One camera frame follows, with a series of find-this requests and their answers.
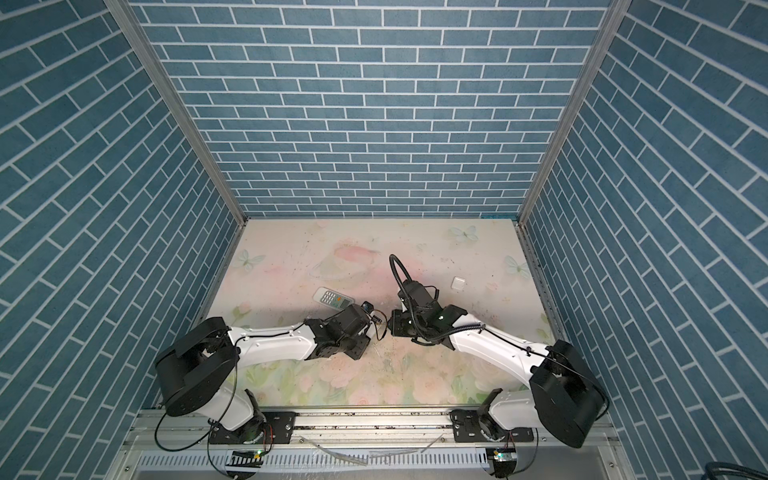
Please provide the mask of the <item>grey buttoned remote control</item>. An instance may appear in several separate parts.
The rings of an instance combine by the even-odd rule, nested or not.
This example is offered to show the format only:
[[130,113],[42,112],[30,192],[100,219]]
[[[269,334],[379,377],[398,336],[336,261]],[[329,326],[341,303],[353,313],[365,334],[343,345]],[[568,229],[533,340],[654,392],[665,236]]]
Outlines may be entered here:
[[355,303],[352,297],[326,287],[319,287],[313,294],[313,300],[336,311],[342,311]]

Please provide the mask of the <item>white battery cover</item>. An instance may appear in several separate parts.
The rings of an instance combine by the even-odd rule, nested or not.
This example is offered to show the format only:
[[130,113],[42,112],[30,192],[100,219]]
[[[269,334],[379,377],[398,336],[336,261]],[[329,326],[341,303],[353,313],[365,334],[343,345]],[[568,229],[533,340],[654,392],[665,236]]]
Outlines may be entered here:
[[462,292],[466,289],[467,280],[462,277],[455,276],[451,282],[451,289],[456,292]]

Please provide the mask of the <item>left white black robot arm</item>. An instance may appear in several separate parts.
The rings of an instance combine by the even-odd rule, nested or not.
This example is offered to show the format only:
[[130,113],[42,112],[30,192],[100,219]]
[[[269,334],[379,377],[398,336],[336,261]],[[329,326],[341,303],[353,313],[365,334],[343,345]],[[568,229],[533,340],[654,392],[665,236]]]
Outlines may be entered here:
[[287,327],[233,327],[211,317],[159,353],[155,370],[165,412],[192,413],[237,431],[259,421],[253,394],[236,385],[235,372],[283,360],[307,361],[345,354],[362,357],[371,338],[372,304],[351,304],[326,319],[306,319]]

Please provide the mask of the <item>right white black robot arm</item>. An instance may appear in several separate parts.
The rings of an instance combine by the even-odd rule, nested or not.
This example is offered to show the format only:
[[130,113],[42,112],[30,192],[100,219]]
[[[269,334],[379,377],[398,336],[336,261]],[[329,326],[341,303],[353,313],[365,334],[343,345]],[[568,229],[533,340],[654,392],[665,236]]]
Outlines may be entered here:
[[463,308],[441,306],[438,296],[415,280],[401,282],[401,308],[389,320],[392,335],[472,355],[527,385],[530,396],[524,400],[502,389],[486,398],[478,416],[489,436],[524,428],[534,411],[538,424],[558,441],[582,447],[609,409],[609,397],[579,351],[563,340],[546,345],[515,337]]

